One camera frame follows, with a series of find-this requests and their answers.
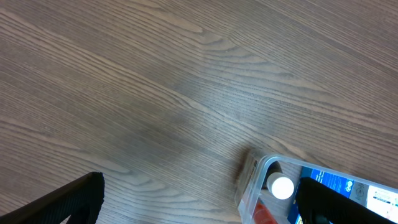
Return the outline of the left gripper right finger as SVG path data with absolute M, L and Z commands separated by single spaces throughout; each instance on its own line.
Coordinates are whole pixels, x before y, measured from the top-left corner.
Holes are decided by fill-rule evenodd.
M 394 224 L 309 177 L 300 179 L 295 200 L 304 224 Z

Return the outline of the white bandage box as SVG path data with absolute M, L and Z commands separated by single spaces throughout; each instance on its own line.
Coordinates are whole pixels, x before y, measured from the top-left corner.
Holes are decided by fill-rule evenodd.
M 397 193 L 355 182 L 349 198 L 372 212 L 397 223 Z

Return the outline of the black bottle white cap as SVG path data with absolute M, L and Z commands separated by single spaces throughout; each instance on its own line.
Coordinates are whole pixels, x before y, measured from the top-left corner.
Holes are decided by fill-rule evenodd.
M 294 183 L 282 172 L 279 162 L 273 162 L 267 170 L 262 189 L 279 200 L 285 200 L 292 196 L 294 188 Z

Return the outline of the orange bottle white cap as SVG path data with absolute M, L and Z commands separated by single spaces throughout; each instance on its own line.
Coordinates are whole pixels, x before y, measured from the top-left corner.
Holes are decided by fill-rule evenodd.
M 253 220 L 255 224 L 277 224 L 276 219 L 260 199 L 254 208 Z

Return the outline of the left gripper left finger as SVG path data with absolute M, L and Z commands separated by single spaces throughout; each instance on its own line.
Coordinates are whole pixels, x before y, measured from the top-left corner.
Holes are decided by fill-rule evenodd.
M 90 172 L 59 189 L 1 216 L 1 223 L 95 224 L 104 202 L 104 177 Z

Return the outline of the clear plastic container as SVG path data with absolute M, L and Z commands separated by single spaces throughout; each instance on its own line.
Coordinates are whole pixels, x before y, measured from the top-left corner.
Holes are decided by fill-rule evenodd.
M 397 223 L 397 189 L 257 149 L 235 201 L 243 224 Z

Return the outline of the blue lozenge box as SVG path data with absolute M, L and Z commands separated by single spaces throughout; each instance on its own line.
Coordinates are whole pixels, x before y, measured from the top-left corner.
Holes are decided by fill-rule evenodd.
M 309 167 L 302 168 L 301 177 L 310 177 L 347 198 L 350 197 L 355 184 L 351 179 Z M 293 201 L 287 220 L 290 224 L 303 223 L 301 216 L 299 215 L 296 200 Z

